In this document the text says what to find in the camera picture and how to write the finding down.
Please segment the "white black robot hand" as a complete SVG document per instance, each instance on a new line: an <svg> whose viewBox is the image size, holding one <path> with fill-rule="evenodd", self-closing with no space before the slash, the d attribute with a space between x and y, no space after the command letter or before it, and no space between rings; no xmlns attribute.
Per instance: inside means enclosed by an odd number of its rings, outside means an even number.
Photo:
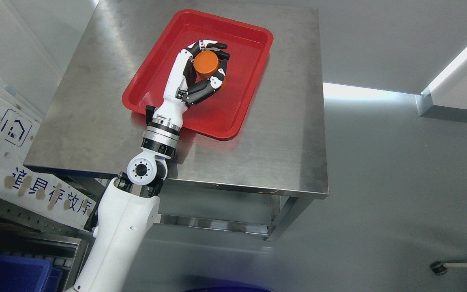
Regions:
<svg viewBox="0 0 467 292"><path fill-rule="evenodd" d="M198 105L223 88L231 56L225 51L227 48L227 44L219 41L199 39L181 49L165 85L163 103L153 111L151 121L171 129L182 128L183 114L189 107ZM197 82L193 64L202 52L211 52L218 57L219 67L211 77Z"/></svg>

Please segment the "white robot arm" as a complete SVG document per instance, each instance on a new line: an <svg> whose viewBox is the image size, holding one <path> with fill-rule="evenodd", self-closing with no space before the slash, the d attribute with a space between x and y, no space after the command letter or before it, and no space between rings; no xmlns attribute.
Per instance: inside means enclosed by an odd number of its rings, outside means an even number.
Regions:
<svg viewBox="0 0 467 292"><path fill-rule="evenodd" d="M120 292L146 232L158 215L157 193L167 177L180 126L148 123L141 153L126 173L113 178L100 200L95 238L81 272L69 292Z"/></svg>

